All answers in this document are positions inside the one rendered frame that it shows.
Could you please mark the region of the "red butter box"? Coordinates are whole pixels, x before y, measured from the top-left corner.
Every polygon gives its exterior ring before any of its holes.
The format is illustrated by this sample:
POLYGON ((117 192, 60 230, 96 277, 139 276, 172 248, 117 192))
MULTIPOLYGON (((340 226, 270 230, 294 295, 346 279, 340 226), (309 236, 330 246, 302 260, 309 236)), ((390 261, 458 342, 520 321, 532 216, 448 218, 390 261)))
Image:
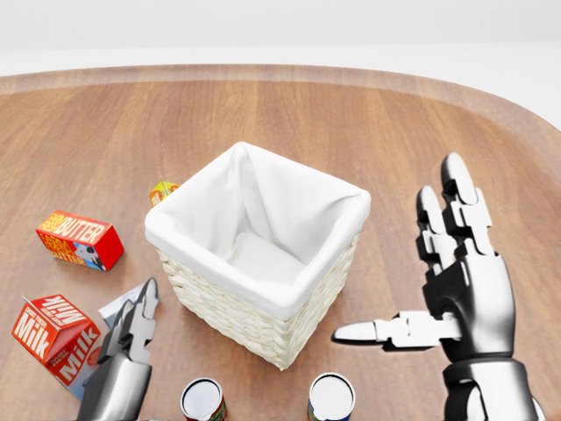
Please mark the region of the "red butter box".
POLYGON ((55 210, 36 228, 52 256, 97 270, 111 269, 124 252, 112 224, 55 210))

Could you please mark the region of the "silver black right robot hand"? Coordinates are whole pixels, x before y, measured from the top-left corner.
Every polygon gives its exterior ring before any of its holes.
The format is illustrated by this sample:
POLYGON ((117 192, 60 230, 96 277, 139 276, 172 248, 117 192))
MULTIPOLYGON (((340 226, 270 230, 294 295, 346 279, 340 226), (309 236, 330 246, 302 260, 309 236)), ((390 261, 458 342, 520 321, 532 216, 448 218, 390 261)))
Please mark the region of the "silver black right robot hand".
POLYGON ((387 351, 442 346, 452 362, 512 355, 514 295, 506 263, 488 237, 492 221, 483 193, 457 153, 445 157, 441 181, 445 207, 430 186, 416 197, 416 246, 429 266, 426 310, 344 325, 332 333, 332 341, 381 345, 387 351))

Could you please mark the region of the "white wicker basket with liner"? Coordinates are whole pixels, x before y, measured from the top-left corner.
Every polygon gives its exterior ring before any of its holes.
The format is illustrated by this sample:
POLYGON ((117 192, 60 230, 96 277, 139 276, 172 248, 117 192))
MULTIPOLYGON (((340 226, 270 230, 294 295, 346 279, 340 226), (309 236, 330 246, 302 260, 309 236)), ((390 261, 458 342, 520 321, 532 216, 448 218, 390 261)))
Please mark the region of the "white wicker basket with liner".
POLYGON ((239 142, 145 220, 179 302, 287 369, 344 287, 369 193, 239 142))

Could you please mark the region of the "blue yellow label tin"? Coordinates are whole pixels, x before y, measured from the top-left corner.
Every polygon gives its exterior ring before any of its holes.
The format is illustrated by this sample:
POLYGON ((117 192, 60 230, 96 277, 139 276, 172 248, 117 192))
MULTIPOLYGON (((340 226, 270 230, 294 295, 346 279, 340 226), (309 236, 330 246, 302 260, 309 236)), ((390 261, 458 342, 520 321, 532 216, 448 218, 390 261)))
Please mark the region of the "blue yellow label tin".
POLYGON ((355 403, 355 390, 344 376, 320 374, 310 385, 308 421, 349 421, 355 403))

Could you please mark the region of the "red milk carton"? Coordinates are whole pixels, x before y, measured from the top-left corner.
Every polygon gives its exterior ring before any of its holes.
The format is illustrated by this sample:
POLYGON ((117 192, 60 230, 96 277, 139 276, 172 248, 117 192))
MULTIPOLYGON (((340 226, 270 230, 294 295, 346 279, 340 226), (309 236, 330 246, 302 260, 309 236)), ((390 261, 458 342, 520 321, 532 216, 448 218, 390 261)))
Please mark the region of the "red milk carton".
POLYGON ((78 400, 98 368, 102 334, 64 296, 26 300, 12 336, 78 400))

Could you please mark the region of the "pale grey blue carton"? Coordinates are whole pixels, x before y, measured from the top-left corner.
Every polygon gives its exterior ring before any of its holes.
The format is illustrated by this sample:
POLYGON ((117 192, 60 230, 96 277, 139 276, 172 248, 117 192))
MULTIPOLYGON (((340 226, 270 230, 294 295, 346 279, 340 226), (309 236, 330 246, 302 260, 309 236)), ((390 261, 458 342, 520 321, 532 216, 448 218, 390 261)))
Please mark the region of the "pale grey blue carton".
POLYGON ((131 301, 133 304, 138 302, 142 288, 143 285, 138 285, 98 310, 104 322, 110 329, 115 323, 119 310, 127 300, 131 301))

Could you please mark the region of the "small orange yellow carton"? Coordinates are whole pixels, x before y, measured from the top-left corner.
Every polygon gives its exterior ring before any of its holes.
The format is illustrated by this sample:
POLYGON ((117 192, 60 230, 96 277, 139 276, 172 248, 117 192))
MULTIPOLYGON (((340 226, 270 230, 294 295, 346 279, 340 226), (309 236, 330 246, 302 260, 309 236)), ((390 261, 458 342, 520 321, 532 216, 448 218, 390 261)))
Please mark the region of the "small orange yellow carton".
POLYGON ((151 206, 154 207, 158 203, 161 203, 166 197, 168 197, 172 192, 179 188, 179 185, 172 182, 166 182, 163 178, 160 178, 156 186, 151 190, 149 194, 149 199, 151 206))

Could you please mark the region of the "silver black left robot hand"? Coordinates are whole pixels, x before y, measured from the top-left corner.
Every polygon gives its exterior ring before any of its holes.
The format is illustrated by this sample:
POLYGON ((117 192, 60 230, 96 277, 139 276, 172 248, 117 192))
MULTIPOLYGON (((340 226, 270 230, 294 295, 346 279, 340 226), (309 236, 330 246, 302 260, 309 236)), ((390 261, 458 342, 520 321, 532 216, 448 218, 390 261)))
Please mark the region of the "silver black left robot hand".
POLYGON ((150 382, 146 345, 154 336, 158 284, 150 278, 138 301, 126 301, 105 336, 99 368, 89 377, 78 421, 136 421, 150 382))

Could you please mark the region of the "red label tin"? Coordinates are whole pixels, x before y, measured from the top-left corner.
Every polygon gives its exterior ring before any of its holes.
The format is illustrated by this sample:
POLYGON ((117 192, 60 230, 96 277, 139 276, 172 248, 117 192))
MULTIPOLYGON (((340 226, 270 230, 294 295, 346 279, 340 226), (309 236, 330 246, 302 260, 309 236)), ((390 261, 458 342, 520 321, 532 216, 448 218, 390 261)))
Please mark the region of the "red label tin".
POLYGON ((227 421, 227 406, 220 384, 209 377, 190 382, 181 393, 180 409, 187 421, 227 421))

